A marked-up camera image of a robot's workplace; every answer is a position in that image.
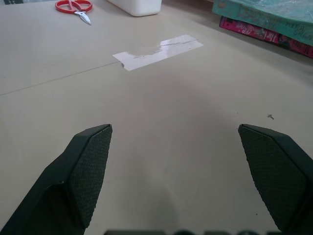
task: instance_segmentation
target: white container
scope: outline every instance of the white container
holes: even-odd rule
[[[108,0],[133,16],[149,16],[160,12],[162,0]]]

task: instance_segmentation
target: tape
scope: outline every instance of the tape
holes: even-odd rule
[[[131,71],[202,46],[203,44],[195,38],[182,35],[162,41],[155,47],[143,47],[137,51],[122,52],[113,56],[122,62],[124,69]]]

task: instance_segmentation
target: red scissors handle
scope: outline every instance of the red scissors handle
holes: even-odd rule
[[[62,5],[68,5],[69,9],[64,9],[61,8]],[[92,3],[88,0],[61,0],[55,3],[55,8],[58,11],[61,11],[63,13],[68,13],[68,14],[74,14],[77,10],[78,11],[85,11],[88,12],[92,9]]]

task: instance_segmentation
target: pink book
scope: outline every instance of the pink book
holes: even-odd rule
[[[286,37],[280,33],[242,21],[232,20],[224,16],[221,18],[220,27],[259,39],[261,41],[269,42],[313,58],[312,46]]]

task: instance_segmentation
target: table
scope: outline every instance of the table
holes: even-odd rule
[[[313,156],[312,60],[176,0],[144,18],[93,2],[92,26],[53,1],[0,7],[0,227],[73,135],[111,123],[85,234],[276,230],[237,128],[283,132]],[[184,34],[204,46],[133,71],[112,56]]]

